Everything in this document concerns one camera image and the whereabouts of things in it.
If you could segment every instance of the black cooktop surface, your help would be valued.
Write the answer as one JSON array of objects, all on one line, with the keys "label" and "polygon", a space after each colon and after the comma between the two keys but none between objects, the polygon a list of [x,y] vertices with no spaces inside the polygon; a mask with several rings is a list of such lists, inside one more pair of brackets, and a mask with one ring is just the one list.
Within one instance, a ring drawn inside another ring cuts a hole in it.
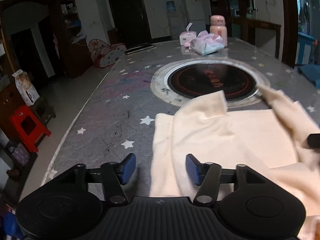
[{"label": "black cooktop surface", "polygon": [[227,101],[241,100],[255,93],[256,82],[246,71],[225,64],[195,64],[174,71],[170,88],[187,98],[223,90]]}]

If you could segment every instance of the metal screw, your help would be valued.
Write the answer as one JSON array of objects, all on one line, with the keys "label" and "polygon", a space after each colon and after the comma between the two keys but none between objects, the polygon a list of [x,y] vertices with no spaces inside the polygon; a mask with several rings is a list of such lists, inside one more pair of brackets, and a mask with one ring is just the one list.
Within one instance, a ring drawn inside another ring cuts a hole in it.
[{"label": "metal screw", "polygon": [[210,203],[212,201],[212,197],[206,195],[199,196],[197,197],[197,201],[203,204]]},{"label": "metal screw", "polygon": [[114,204],[120,204],[125,201],[125,198],[123,196],[115,195],[115,196],[112,196],[111,198],[109,198],[109,200],[110,200],[110,202],[112,202]]}]

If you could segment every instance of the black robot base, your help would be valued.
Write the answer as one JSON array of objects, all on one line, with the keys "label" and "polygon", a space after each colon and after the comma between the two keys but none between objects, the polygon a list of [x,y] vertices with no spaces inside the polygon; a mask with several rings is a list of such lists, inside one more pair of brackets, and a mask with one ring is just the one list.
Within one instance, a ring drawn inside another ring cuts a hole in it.
[{"label": "black robot base", "polygon": [[[51,180],[17,206],[24,240],[297,240],[305,220],[302,203],[250,167],[235,170],[186,157],[191,181],[199,186],[189,197],[134,197],[121,185],[136,166],[129,154],[121,163],[97,169],[77,164]],[[88,192],[101,183],[105,201]],[[217,201],[221,183],[234,192]]]}]

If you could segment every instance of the white refrigerator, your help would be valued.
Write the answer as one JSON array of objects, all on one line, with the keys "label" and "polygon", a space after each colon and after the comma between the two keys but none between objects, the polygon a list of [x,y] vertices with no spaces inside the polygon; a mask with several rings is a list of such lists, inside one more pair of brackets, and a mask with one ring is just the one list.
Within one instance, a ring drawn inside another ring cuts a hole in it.
[{"label": "white refrigerator", "polygon": [[187,14],[187,24],[192,22],[191,31],[205,30],[205,18],[201,0],[183,0]]}]

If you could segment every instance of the red plastic stool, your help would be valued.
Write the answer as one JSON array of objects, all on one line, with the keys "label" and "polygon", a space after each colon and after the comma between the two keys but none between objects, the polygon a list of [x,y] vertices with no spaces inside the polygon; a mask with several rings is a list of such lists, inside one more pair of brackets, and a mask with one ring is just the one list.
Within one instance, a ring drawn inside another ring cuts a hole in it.
[{"label": "red plastic stool", "polygon": [[30,152],[38,152],[35,143],[43,133],[47,136],[51,135],[51,132],[26,105],[20,106],[13,115],[10,116],[10,121],[19,133],[20,140]]}]

